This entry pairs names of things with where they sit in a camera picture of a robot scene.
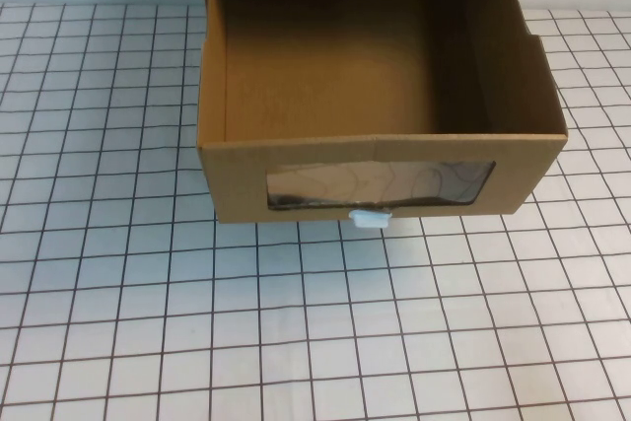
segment drawer pull tab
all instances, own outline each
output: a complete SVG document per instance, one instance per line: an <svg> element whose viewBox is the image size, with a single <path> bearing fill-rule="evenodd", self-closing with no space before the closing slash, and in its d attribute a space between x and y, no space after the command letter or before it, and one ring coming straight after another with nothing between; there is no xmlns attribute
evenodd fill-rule
<svg viewBox="0 0 631 421"><path fill-rule="evenodd" d="M387 229L392 214L379 211L355 210L348 214L358 229Z"/></svg>

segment grid line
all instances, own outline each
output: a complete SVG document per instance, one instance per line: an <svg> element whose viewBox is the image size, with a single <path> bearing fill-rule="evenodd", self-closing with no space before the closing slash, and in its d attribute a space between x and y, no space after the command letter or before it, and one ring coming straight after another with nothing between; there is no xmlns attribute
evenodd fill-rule
<svg viewBox="0 0 631 421"><path fill-rule="evenodd" d="M378 232L217 222L202 14L0 4L2 416L630 419L631 14L526 12L570 145L518 214Z"/></svg>

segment cardboard drawer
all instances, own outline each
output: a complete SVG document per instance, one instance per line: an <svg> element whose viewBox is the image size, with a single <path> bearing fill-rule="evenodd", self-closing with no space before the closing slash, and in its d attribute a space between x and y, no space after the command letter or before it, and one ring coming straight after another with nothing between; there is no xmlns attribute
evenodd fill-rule
<svg viewBox="0 0 631 421"><path fill-rule="evenodd" d="M512 213L567 141L517 0L207 0L223 222Z"/></svg>

